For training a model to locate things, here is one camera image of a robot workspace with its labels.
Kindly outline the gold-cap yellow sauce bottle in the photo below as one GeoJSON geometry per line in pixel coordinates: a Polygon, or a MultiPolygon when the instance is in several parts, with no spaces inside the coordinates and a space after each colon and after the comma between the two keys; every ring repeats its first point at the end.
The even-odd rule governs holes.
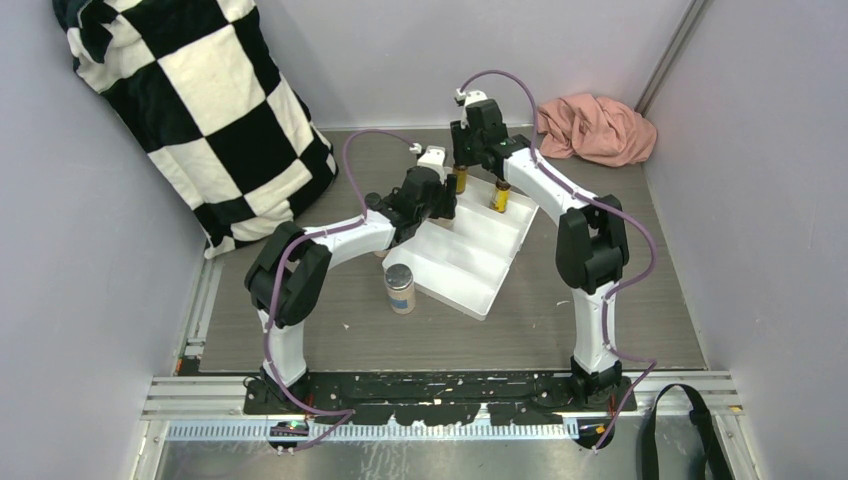
{"type": "Polygon", "coordinates": [[[466,189],[468,168],[466,166],[454,166],[452,168],[452,175],[456,179],[455,183],[455,191],[457,195],[461,195],[464,193],[466,189]]]}

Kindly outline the yellow-label sauce bottle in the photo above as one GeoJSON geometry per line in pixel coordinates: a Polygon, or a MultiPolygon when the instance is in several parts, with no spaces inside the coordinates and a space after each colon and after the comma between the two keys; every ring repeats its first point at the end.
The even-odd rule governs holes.
{"type": "Polygon", "coordinates": [[[505,213],[508,208],[510,190],[511,185],[508,182],[497,179],[494,184],[489,207],[497,213],[505,213]]]}

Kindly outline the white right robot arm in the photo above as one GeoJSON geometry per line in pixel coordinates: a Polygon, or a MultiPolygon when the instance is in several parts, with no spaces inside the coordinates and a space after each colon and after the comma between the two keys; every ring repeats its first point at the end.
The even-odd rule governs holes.
{"type": "Polygon", "coordinates": [[[629,261],[623,220],[608,212],[620,203],[597,197],[557,171],[523,135],[509,133],[497,102],[481,92],[457,101],[462,116],[450,125],[456,164],[479,165],[518,188],[556,224],[555,265],[570,287],[576,343],[568,389],[574,403],[596,410],[622,381],[614,349],[615,288],[629,261]]]}

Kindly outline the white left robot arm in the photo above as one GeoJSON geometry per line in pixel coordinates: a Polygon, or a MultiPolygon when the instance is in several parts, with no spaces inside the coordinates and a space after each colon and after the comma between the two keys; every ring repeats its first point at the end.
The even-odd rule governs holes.
{"type": "Polygon", "coordinates": [[[390,193],[364,197],[364,212],[321,227],[279,225],[245,277],[263,327],[263,375],[268,400],[280,412],[298,412],[307,398],[299,381],[307,371],[304,322],[315,309],[328,272],[359,256],[412,239],[430,219],[454,219],[459,180],[429,167],[407,170],[390,193]]]}

